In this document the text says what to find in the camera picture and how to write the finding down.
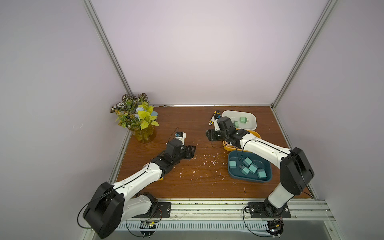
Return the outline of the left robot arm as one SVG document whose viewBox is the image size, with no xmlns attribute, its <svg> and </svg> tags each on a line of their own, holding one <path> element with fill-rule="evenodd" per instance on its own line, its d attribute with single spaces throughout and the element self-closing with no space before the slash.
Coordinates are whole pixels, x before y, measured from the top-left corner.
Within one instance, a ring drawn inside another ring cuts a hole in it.
<svg viewBox="0 0 384 240">
<path fill-rule="evenodd" d="M 93 230 L 100 239 L 109 237 L 122 221 L 136 216 L 154 216 L 158 200 L 149 193 L 139 192 L 162 179 L 182 160 L 192 159 L 195 152 L 196 147 L 186 146 L 183 138 L 171 140 L 164 151 L 130 177 L 113 184 L 100 184 L 78 216 L 88 223 L 88 229 Z"/>
</svg>

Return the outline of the green plug pile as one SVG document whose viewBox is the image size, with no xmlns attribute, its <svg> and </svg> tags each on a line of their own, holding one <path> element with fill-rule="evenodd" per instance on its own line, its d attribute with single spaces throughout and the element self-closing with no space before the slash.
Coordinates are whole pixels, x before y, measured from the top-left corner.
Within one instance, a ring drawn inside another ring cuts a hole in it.
<svg viewBox="0 0 384 240">
<path fill-rule="evenodd" d="M 240 117 L 240 123 L 242 124 L 246 124 L 248 121 L 248 118 L 247 117 Z"/>
</svg>

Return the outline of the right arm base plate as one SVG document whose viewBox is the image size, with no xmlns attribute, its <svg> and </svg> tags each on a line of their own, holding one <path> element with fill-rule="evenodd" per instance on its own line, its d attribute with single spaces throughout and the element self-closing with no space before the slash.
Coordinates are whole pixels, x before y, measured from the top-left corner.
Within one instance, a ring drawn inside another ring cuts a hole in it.
<svg viewBox="0 0 384 240">
<path fill-rule="evenodd" d="M 289 219 L 292 217 L 288 204 L 285 203 L 281 208 L 276 208 L 272 204 L 262 202 L 250 202 L 247 207 L 247 212 L 251 218 L 259 219 Z"/>
</svg>

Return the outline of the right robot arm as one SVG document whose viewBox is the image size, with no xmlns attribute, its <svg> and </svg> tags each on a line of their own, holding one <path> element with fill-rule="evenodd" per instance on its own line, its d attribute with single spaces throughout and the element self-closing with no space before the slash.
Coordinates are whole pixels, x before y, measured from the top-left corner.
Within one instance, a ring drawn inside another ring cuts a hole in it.
<svg viewBox="0 0 384 240">
<path fill-rule="evenodd" d="M 236 149 L 263 158 L 280 170 L 280 183 L 264 200 L 265 212 L 270 216 L 281 214 L 284 205 L 299 196 L 315 175 L 300 148 L 283 148 L 262 140 L 247 130 L 237 129 L 229 117 L 212 118 L 209 125 L 214 126 L 206 132 L 209 141 L 225 141 Z"/>
</svg>

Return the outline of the teal plug bottom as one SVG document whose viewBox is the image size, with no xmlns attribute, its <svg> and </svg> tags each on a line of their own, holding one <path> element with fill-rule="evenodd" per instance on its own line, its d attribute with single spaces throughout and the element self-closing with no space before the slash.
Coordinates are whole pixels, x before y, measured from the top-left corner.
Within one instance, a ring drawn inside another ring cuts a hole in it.
<svg viewBox="0 0 384 240">
<path fill-rule="evenodd" d="M 242 173 L 244 176 L 248 175 L 249 172 L 250 172 L 250 170 L 249 170 L 246 166 L 241 166 L 241 167 L 240 167 L 240 171 L 241 171 L 241 173 Z"/>
</svg>

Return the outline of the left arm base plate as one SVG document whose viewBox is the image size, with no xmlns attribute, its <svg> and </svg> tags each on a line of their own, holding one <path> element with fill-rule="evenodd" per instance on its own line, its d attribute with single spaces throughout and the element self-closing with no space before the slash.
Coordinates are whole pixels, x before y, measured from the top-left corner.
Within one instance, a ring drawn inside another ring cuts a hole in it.
<svg viewBox="0 0 384 240">
<path fill-rule="evenodd" d="M 143 215 L 137 215 L 134 218 L 170 218 L 171 215 L 171 209 L 172 209 L 172 203 L 171 202 L 159 202 L 152 204 L 149 211 Z"/>
</svg>

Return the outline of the teal plug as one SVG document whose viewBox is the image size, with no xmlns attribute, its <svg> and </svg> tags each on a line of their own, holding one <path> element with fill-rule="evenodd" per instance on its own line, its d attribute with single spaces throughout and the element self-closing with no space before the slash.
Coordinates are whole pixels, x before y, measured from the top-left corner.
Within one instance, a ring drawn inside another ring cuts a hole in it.
<svg viewBox="0 0 384 240">
<path fill-rule="evenodd" d="M 245 158 L 243 160 L 243 165 L 246 166 L 247 168 L 253 163 L 253 161 L 250 158 Z"/>
<path fill-rule="evenodd" d="M 255 165 L 255 164 L 251 164 L 251 165 L 248 167 L 248 169 L 250 170 L 250 172 L 251 172 L 252 174 L 255 174 L 255 173 L 257 172 L 257 170 L 258 170 L 258 166 Z"/>
<path fill-rule="evenodd" d="M 229 161 L 229 168 L 230 169 L 236 169 L 237 168 L 237 162 L 236 161 Z"/>
<path fill-rule="evenodd" d="M 241 166 L 241 167 L 240 167 L 240 171 L 241 171 L 241 173 L 242 173 L 244 176 L 248 175 L 249 172 L 250 172 L 250 170 L 249 170 L 246 166 Z"/>
<path fill-rule="evenodd" d="M 259 179 L 266 179 L 267 178 L 267 174 L 266 174 L 264 169 L 257 170 L 257 175 L 258 175 Z"/>
</svg>

